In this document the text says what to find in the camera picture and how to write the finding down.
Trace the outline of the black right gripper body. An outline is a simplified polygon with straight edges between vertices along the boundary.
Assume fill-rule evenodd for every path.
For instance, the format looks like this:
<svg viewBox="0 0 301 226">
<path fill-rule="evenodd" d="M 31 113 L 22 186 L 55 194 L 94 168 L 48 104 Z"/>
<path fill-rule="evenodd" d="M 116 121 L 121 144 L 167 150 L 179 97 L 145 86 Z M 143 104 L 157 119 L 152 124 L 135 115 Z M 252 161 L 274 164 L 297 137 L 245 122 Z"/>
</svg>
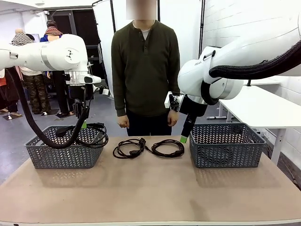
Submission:
<svg viewBox="0 0 301 226">
<path fill-rule="evenodd" d="M 184 95 L 180 107 L 180 113 L 190 116 L 202 117 L 207 109 L 207 104 L 200 104 Z"/>
</svg>

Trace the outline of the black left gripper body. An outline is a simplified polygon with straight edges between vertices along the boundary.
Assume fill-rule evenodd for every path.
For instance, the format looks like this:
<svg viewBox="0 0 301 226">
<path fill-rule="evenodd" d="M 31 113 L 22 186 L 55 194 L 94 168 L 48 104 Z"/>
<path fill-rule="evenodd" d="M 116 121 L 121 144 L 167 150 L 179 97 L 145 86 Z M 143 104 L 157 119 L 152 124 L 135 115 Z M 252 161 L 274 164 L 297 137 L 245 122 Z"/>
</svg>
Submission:
<svg viewBox="0 0 301 226">
<path fill-rule="evenodd" d="M 69 97 L 72 100 L 72 105 L 75 105 L 77 100 L 79 102 L 85 102 L 86 100 L 93 99 L 93 85 L 86 84 L 83 86 L 68 86 Z"/>
</svg>

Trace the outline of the person's right hand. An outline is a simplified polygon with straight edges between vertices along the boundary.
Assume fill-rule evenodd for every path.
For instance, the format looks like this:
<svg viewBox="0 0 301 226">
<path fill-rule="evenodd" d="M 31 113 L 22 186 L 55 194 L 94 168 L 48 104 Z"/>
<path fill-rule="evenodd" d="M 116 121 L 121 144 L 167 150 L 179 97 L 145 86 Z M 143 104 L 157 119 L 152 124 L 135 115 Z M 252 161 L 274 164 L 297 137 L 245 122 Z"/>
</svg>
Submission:
<svg viewBox="0 0 301 226">
<path fill-rule="evenodd" d="M 121 128 L 129 128 L 129 119 L 128 119 L 128 116 L 127 115 L 118 116 L 117 117 L 117 124 Z"/>
</svg>

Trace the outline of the person's left hand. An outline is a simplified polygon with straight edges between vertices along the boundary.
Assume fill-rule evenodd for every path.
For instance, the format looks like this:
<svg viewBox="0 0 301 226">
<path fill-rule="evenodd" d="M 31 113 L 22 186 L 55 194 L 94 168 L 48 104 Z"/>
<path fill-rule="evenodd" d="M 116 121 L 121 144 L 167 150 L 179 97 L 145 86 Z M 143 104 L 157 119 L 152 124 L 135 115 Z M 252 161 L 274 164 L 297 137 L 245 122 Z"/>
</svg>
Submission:
<svg viewBox="0 0 301 226">
<path fill-rule="evenodd" d="M 175 126 L 176 123 L 178 122 L 178 119 L 179 119 L 179 113 L 174 110 L 170 110 L 167 117 L 168 126 L 170 127 Z"/>
</svg>

